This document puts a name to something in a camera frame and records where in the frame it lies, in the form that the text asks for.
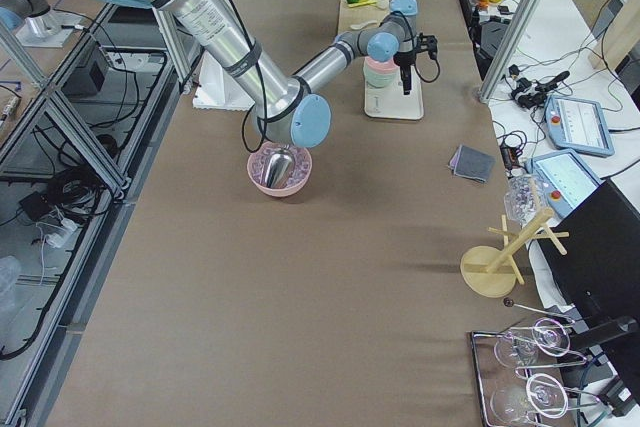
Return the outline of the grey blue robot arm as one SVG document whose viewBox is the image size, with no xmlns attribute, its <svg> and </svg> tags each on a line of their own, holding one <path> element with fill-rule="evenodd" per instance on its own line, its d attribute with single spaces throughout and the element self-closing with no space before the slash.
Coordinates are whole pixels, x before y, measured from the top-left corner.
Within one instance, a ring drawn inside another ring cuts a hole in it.
<svg viewBox="0 0 640 427">
<path fill-rule="evenodd" d="M 344 71 L 357 57 L 368 56 L 377 62 L 389 60 L 400 68 L 405 95 L 412 90 L 412 72 L 416 57 L 428 53 L 437 59 L 437 39 L 418 31 L 417 0 L 391 0 L 390 13 L 379 26 L 358 32 L 343 32 L 324 51 L 294 73 L 294 77 L 318 91 Z"/>
</svg>

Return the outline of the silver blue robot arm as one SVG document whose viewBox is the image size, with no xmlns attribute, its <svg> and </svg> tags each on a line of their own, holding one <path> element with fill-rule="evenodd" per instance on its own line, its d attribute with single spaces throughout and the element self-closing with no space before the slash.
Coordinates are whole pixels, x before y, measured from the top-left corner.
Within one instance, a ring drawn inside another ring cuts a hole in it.
<svg viewBox="0 0 640 427">
<path fill-rule="evenodd" d="M 255 102 L 257 129 L 273 142 L 311 148 L 327 136 L 328 102 L 317 95 L 346 66 L 332 45 L 286 76 L 246 32 L 225 0 L 101 0 L 172 14 Z"/>
</svg>

